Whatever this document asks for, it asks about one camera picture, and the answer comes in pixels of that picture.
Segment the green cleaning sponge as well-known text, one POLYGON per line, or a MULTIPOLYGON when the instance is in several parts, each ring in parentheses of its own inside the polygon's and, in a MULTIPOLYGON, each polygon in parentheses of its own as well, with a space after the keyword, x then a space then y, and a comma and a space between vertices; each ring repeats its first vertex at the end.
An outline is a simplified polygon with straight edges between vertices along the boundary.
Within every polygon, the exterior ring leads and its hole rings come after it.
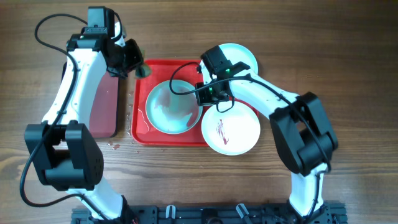
POLYGON ((151 70, 150 66, 148 66, 148 64, 146 64, 146 63, 141 64, 140 66, 138 66, 135 69, 135 76, 138 79, 146 78, 146 77, 150 76, 151 73, 152 73, 152 70, 151 70))

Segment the mint plate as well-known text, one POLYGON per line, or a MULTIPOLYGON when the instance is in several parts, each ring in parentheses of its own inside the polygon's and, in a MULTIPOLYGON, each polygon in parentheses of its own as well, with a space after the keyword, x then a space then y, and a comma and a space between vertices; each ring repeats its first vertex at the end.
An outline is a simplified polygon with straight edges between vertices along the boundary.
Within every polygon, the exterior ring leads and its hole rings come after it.
POLYGON ((155 86, 146 99, 146 115, 156 130, 165 134, 182 134, 200 120, 203 108, 198 106, 190 83, 183 80, 164 81, 155 86))
POLYGON ((233 65, 243 62, 250 66, 250 69, 257 75, 259 71, 257 60, 254 54, 245 46, 235 43, 225 43, 218 46, 224 53, 224 56, 233 65))
POLYGON ((201 133, 207 145, 227 156, 251 150, 257 143, 261 125, 257 114, 244 103, 236 101, 213 105, 205 112, 201 133))

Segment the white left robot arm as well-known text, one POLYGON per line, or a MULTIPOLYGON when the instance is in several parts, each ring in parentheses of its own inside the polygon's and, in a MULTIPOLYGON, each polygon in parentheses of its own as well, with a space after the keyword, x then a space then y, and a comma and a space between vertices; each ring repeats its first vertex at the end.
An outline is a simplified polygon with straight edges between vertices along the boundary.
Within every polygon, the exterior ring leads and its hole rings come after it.
POLYGON ((49 207, 66 199, 79 199, 97 223, 135 223, 136 215, 125 197, 103 176, 101 149, 90 133, 90 116, 97 88, 107 73, 126 76, 144 62, 136 41, 114 41, 104 35, 72 38, 64 50, 65 75, 53 105, 40 124, 24 133, 30 156, 22 171, 20 195, 31 207, 49 207), (34 166, 43 185, 66 196, 47 203, 27 198, 25 178, 34 166))

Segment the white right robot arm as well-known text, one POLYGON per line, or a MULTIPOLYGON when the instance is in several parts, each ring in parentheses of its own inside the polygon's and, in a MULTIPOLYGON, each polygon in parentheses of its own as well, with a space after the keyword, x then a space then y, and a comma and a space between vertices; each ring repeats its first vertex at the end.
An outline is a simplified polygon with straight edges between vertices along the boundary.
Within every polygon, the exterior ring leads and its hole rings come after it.
POLYGON ((338 140, 317 95, 290 93, 249 73, 197 83, 195 94, 200 106, 239 99, 264 115, 277 153, 292 173, 290 206, 305 223, 320 215, 323 178, 331 171, 338 140))

